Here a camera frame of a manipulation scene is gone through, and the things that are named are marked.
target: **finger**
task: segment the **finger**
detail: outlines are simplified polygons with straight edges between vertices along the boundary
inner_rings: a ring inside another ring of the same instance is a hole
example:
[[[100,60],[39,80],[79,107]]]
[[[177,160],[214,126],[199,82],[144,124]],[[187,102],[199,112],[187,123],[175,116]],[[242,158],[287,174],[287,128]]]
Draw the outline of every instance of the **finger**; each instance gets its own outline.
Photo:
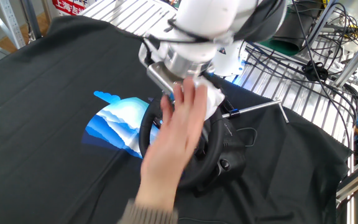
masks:
[[[193,106],[194,103],[194,95],[195,95],[195,86],[193,80],[188,77],[183,81],[183,89],[185,95],[185,105]]]
[[[167,95],[163,95],[161,99],[161,110],[162,110],[162,123],[167,126],[172,118],[172,105]]]
[[[206,114],[206,100],[207,87],[201,85],[196,89],[194,106],[190,112],[188,139],[186,144],[186,151],[188,151],[188,153],[193,153],[194,148],[197,146],[200,139]]]
[[[175,106],[180,106],[183,103],[183,91],[179,83],[173,87],[173,97],[175,98]]]

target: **black cable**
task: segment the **black cable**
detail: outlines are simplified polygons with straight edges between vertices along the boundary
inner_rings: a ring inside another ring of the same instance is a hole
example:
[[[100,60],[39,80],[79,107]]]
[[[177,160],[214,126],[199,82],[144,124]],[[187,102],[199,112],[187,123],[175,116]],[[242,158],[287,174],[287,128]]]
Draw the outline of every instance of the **black cable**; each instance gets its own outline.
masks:
[[[343,6],[343,4],[338,3],[338,2],[335,3],[335,4],[341,5],[341,6],[343,7],[343,9],[344,9],[344,13],[346,14],[346,8]],[[296,10],[296,13],[298,14],[299,25],[300,25],[300,27],[301,27],[301,31],[302,31],[303,37],[304,37],[305,40],[306,40],[306,47],[307,47],[307,49],[308,49],[309,56],[310,56],[310,58],[313,58],[313,56],[312,56],[312,54],[311,54],[311,50],[310,50],[309,43],[308,43],[308,41],[307,41],[307,37],[306,37],[306,34],[305,34],[305,30],[304,30],[304,28],[303,28],[303,26],[302,26],[302,20],[301,20],[301,17],[300,17],[300,15],[299,15],[299,13],[298,13],[298,8],[296,7],[296,5],[294,5],[294,7],[295,7],[295,10]],[[315,71],[316,74],[317,74],[318,72],[317,72],[316,65],[314,64],[313,59],[311,60],[311,63],[312,63],[312,65],[313,65],[313,67],[314,67],[314,71]],[[340,116],[341,119],[342,119],[342,122],[343,122],[343,125],[344,125],[344,128],[345,128],[345,131],[346,131],[346,136],[347,136],[347,143],[348,143],[347,146],[350,147],[350,146],[351,146],[351,140],[350,140],[350,137],[349,137],[349,132],[347,131],[347,126],[346,126],[345,119],[343,118],[343,115],[341,114],[339,108],[335,105],[333,99],[330,97],[330,95],[329,95],[329,94],[327,93],[327,91],[325,90],[324,85],[323,85],[323,83],[321,82],[320,77],[319,77],[318,75],[317,75],[317,78],[318,78],[318,81],[320,82],[321,88],[323,89],[324,93],[327,95],[329,101],[330,101],[330,102],[333,104],[333,106],[336,108],[336,110],[337,110],[339,116]]]
[[[188,218],[188,217],[181,217],[178,219],[179,221],[180,220],[190,220],[190,221],[193,221],[193,222],[200,222],[200,223],[222,223],[222,224],[229,224],[227,222],[224,222],[224,221],[221,221],[221,220],[199,220],[199,219],[196,219],[196,218]]]
[[[334,4],[338,4],[338,5],[342,6],[342,7],[343,7],[343,10],[344,10],[344,13],[345,13],[345,15],[346,15],[346,8],[345,8],[345,6],[344,6],[343,4],[341,4],[341,3],[339,3],[339,2],[334,3]],[[345,18],[344,27],[343,27],[343,36],[341,37],[341,40],[339,41],[339,46],[342,46],[343,38],[344,38],[345,33],[346,33],[346,27],[347,27],[347,26],[346,26],[346,18]],[[335,54],[334,54],[334,58],[336,58],[336,57],[338,56],[338,53],[339,53],[339,49],[336,49],[336,50],[335,50]],[[335,59],[333,59],[333,60],[331,61],[331,63],[329,64],[327,70],[329,70],[329,69],[331,68],[331,66],[334,64],[334,62],[335,62]]]
[[[256,61],[259,61],[259,63],[260,63],[261,65],[263,65],[265,68],[267,68],[268,70],[272,70],[272,69],[269,68],[267,65],[263,64],[263,63],[262,63],[252,52],[250,52],[248,49],[246,49],[246,51],[250,54],[250,56],[252,56],[253,58],[255,58]],[[294,71],[297,72],[297,73],[300,73],[300,74],[304,75],[302,71],[299,71],[299,70],[297,70],[297,69],[295,69],[295,68],[292,68],[292,67],[290,67],[290,66],[288,66],[288,65],[282,64],[282,66],[287,67],[287,68],[289,68],[289,69],[291,69],[291,70],[294,70]],[[279,74],[282,78],[284,78],[284,79],[286,79],[286,80],[291,80],[292,82],[298,84],[299,86],[302,86],[303,88],[306,88],[307,90],[309,90],[309,91],[311,91],[311,92],[313,92],[313,93],[316,93],[316,94],[319,95],[319,96],[322,96],[322,97],[324,97],[324,98],[329,99],[326,95],[322,95],[321,93],[315,91],[314,89],[312,89],[312,88],[310,88],[310,87],[308,87],[308,86],[305,86],[305,85],[299,83],[299,82],[307,82],[307,83],[316,83],[316,82],[311,82],[311,81],[306,81],[306,80],[296,80],[296,79],[294,79],[294,78],[286,77],[284,74],[281,74],[281,73],[279,73],[279,72],[277,72],[277,71],[274,71],[274,70],[272,70],[272,71],[273,71],[273,73]],[[340,107],[342,107],[345,111],[347,111],[347,112],[352,116],[353,122],[356,121],[356,116],[355,116],[355,111],[356,111],[356,110],[354,109],[353,105],[349,105],[350,108],[351,108],[351,110],[353,111],[353,113],[352,113],[351,111],[349,111],[345,106],[343,106],[343,105],[340,104],[339,102],[337,102],[337,101],[335,101],[335,100],[333,100],[333,102],[337,103]]]

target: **black t-shirt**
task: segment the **black t-shirt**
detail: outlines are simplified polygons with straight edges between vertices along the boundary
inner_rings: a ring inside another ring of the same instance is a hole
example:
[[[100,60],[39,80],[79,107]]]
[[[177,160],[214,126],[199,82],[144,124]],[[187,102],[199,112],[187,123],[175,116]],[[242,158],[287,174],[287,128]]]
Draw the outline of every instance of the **black t-shirt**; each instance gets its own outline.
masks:
[[[48,36],[0,61],[0,223],[118,221],[139,187],[142,159],[132,143],[139,120],[161,92],[139,63],[139,47],[108,23],[59,17]],[[269,101],[213,79],[236,108]],[[335,221],[349,150],[285,111],[289,124],[276,106],[232,119],[258,132],[244,174],[203,195],[178,192],[180,217]]]

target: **wire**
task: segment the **wire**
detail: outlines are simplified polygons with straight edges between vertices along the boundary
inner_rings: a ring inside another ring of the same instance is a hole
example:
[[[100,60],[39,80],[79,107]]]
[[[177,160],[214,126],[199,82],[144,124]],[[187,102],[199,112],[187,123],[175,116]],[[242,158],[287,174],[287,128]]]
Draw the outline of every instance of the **wire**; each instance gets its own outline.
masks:
[[[312,54],[311,54],[311,50],[310,50],[309,43],[308,43],[308,41],[307,41],[307,37],[306,37],[306,34],[305,34],[305,30],[304,30],[304,28],[303,28],[303,26],[302,26],[302,20],[301,20],[301,17],[300,17],[300,15],[299,15],[298,8],[297,8],[296,5],[295,5],[295,0],[292,0],[292,3],[294,4],[295,10],[296,10],[296,14],[298,15],[299,25],[300,25],[300,27],[301,27],[301,31],[302,31],[303,37],[304,37],[305,40],[306,40],[306,48],[308,49],[309,56],[310,56],[310,58],[313,58],[313,56],[312,56]],[[338,2],[337,2],[337,3],[334,3],[334,4],[341,5],[341,6],[343,7],[344,14],[346,15],[346,8],[344,7],[343,4],[338,3]],[[313,65],[314,71],[316,72],[316,74],[318,74],[317,69],[316,69],[316,65],[314,64],[313,59],[311,60],[311,63],[312,63],[312,65]],[[343,125],[344,125],[344,128],[345,128],[345,131],[346,131],[347,146],[350,147],[350,146],[351,146],[351,140],[350,140],[350,137],[349,137],[349,132],[347,131],[347,126],[346,126],[345,119],[343,118],[343,115],[341,114],[339,108],[335,105],[333,99],[330,97],[330,95],[329,95],[329,94],[327,93],[327,91],[325,90],[324,85],[323,85],[323,83],[321,82],[320,77],[319,77],[318,75],[317,75],[317,79],[318,79],[318,81],[320,82],[321,88],[323,89],[324,93],[327,95],[328,100],[333,104],[333,106],[335,107],[335,109],[337,110],[338,114],[340,115],[340,117],[341,117],[341,119],[342,119],[342,122],[343,122]]]
[[[265,68],[271,70],[271,68],[269,68],[267,65],[263,64],[252,52],[248,51],[247,49],[246,49],[246,51],[250,54],[250,56],[252,56],[253,58],[255,58],[256,61],[259,61],[259,63],[260,63],[261,65],[263,65]],[[297,69],[292,68],[292,67],[290,67],[290,66],[288,66],[288,65],[282,64],[282,63],[279,62],[279,61],[276,62],[276,63],[279,63],[279,64],[281,64],[282,66],[284,66],[284,67],[286,67],[286,68],[289,68],[289,69],[291,69],[291,70],[293,70],[293,71],[295,71],[295,72],[297,72],[297,73],[300,73],[300,74],[304,75],[304,73],[303,73],[302,71],[300,71],[300,70],[297,70]],[[279,72],[277,72],[277,71],[274,71],[274,70],[273,70],[273,72],[276,73],[276,74],[279,74],[279,75],[281,76],[281,77],[279,77],[279,78],[284,78],[284,79],[286,79],[286,80],[291,80],[292,82],[298,84],[299,86],[302,86],[303,88],[306,88],[307,90],[309,90],[309,91],[311,91],[311,92],[313,92],[313,93],[316,93],[316,94],[319,95],[319,96],[322,96],[322,97],[324,97],[324,98],[329,99],[326,95],[322,95],[321,93],[315,91],[314,89],[312,89],[312,88],[310,88],[310,87],[308,87],[308,86],[305,86],[305,85],[299,83],[299,82],[307,82],[307,83],[316,83],[316,82],[311,82],[311,81],[307,81],[307,80],[296,80],[296,79],[293,79],[293,78],[290,78],[290,77],[286,77],[284,74],[281,74],[281,73],[279,73]],[[345,111],[347,111],[347,112],[352,116],[353,122],[354,122],[354,123],[356,122],[356,109],[354,109],[353,105],[349,105],[350,108],[351,108],[351,110],[352,110],[352,112],[353,112],[353,113],[352,113],[351,111],[349,111],[345,106],[343,106],[343,105],[340,104],[339,102],[337,102],[337,101],[335,101],[335,100],[333,100],[333,102],[337,103],[340,107],[342,107]]]
[[[220,221],[220,220],[199,220],[199,219],[196,219],[196,218],[188,218],[188,217],[181,217],[178,219],[179,221],[180,220],[190,220],[190,221],[193,221],[193,222],[200,222],[200,223],[222,223],[222,224],[229,224],[227,222],[224,222],[224,221]]]

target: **hand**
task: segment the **hand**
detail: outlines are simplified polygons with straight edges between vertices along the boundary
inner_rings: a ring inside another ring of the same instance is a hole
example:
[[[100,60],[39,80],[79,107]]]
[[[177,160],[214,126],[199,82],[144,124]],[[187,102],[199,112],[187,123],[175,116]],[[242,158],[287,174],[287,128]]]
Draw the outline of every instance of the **hand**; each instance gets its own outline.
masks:
[[[135,202],[172,210],[181,174],[201,136],[206,113],[207,88],[195,89],[193,80],[175,85],[175,112],[167,96],[161,100],[163,124],[149,146],[140,170],[141,183]]]

